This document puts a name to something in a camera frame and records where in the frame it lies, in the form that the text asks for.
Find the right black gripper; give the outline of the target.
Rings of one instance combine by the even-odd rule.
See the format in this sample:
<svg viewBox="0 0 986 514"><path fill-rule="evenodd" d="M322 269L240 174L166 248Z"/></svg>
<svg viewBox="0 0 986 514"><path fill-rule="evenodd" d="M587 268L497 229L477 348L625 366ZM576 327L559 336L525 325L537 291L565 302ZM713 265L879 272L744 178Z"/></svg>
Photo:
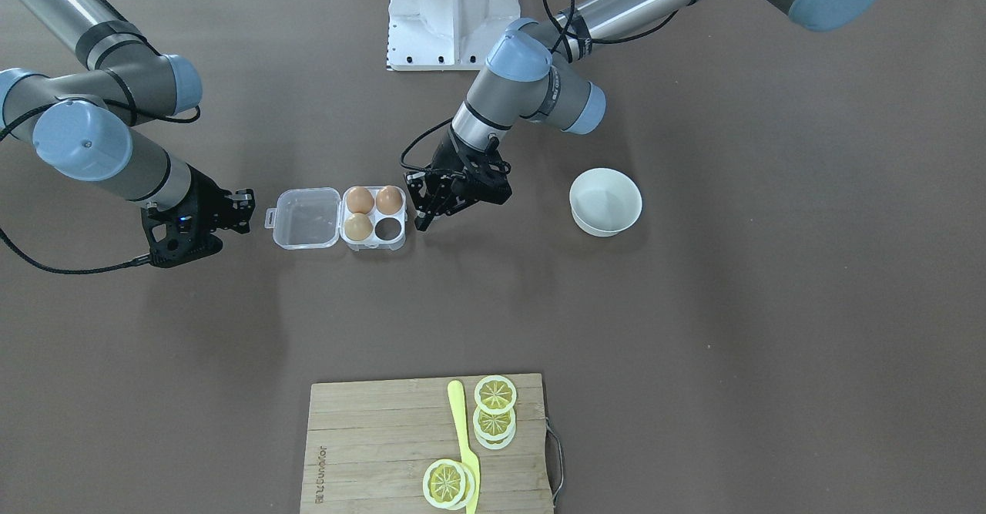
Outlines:
<svg viewBox="0 0 986 514"><path fill-rule="evenodd" d="M223 190L211 177L204 176L194 167L190 174L191 184L182 201L182 234L214 233L215 230L250 232L250 219L256 209L254 190Z"/></svg>

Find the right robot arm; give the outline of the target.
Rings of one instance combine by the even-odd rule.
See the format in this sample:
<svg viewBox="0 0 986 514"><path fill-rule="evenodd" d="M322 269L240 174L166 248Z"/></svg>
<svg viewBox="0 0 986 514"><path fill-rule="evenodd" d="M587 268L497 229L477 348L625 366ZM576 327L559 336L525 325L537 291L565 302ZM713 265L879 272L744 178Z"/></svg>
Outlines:
<svg viewBox="0 0 986 514"><path fill-rule="evenodd" d="M2 121L12 136L63 176L175 222L188 217L193 232L249 232L250 190L222 190L136 130L200 106L193 64L159 53L106 0L20 1L75 53L83 72L5 69Z"/></svg>

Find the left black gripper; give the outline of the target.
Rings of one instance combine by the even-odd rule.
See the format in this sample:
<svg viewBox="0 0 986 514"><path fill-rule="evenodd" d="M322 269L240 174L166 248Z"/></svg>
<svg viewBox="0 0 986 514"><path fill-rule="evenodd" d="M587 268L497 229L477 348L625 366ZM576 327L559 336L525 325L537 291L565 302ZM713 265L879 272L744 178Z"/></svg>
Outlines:
<svg viewBox="0 0 986 514"><path fill-rule="evenodd" d="M488 137L488 144L488 149L478 151L448 129L427 166L406 163L406 187L419 232L426 232L436 217L454 215L478 202L504 204L511 197L511 164L502 159L496 135Z"/></svg>

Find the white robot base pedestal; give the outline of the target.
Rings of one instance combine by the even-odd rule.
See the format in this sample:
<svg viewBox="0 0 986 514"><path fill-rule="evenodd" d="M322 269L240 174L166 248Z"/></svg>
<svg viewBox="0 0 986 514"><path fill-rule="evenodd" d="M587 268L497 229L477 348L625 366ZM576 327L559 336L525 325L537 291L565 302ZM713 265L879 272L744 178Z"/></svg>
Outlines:
<svg viewBox="0 0 986 514"><path fill-rule="evenodd" d="M390 0L387 60L395 72L478 71L518 0Z"/></svg>

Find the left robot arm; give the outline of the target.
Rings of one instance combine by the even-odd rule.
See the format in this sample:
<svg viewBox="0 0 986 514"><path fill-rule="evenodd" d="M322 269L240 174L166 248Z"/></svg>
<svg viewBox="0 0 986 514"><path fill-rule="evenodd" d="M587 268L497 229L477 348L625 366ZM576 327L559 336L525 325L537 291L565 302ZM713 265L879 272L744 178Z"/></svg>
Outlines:
<svg viewBox="0 0 986 514"><path fill-rule="evenodd" d="M701 0L571 0L545 22L514 20L494 41L426 166L405 164L415 227L428 230L475 203L511 197L510 164L499 148L521 119L584 135L605 115L605 93L574 69L596 49L658 32ZM765 0L811 32L831 32L876 0Z"/></svg>

